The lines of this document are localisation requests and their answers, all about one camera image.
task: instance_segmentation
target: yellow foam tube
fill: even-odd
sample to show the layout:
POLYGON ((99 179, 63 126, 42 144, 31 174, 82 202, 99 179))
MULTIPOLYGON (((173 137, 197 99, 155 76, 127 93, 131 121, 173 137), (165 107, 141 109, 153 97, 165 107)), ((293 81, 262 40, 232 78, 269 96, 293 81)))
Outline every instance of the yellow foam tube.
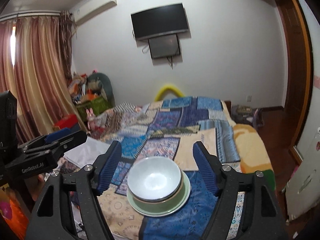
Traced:
POLYGON ((178 98, 184 97, 184 94, 174 85, 167 84, 164 85, 158 92, 158 94, 155 97, 155 102, 163 100, 164 95, 168 92, 171 91, 172 93, 175 94, 178 98))

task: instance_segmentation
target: stack of bowls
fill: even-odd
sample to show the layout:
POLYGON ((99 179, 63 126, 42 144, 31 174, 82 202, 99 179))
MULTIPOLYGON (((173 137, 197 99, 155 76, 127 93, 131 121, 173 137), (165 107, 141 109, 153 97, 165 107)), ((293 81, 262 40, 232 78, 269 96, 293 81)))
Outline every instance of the stack of bowls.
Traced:
POLYGON ((186 174, 168 158, 142 159, 128 173, 128 201, 144 216, 162 217, 176 212, 187 202, 190 190, 186 174))

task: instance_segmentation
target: stuffed rabbit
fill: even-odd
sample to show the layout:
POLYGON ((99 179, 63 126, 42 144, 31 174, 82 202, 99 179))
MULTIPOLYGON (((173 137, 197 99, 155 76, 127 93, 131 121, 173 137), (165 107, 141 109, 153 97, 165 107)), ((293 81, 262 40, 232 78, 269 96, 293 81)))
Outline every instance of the stuffed rabbit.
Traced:
POLYGON ((88 130, 94 130, 95 124, 94 124, 94 118, 96 115, 93 113, 92 108, 87 109, 87 120, 88 120, 88 130))

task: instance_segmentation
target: television screen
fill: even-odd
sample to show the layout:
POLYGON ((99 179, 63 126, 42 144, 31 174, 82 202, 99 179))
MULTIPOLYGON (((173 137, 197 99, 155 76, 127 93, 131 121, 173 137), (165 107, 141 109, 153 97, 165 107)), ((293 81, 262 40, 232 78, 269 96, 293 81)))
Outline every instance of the television screen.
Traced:
POLYGON ((182 3, 161 6, 131 15, 137 40, 189 30, 182 3))
POLYGON ((173 57, 180 55, 177 34, 165 35, 148 40, 151 58, 173 57))

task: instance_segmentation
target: green storage bin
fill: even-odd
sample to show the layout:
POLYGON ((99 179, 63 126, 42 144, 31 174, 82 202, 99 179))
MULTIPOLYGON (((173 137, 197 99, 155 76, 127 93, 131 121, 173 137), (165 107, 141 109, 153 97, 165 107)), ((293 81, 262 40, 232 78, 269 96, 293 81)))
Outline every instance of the green storage bin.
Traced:
POLYGON ((76 106, 82 121, 87 121, 86 110, 92 108, 93 113, 98 116, 109 108, 112 108, 111 104, 107 102, 103 97, 98 97, 92 101, 88 101, 84 104, 79 104, 76 106))

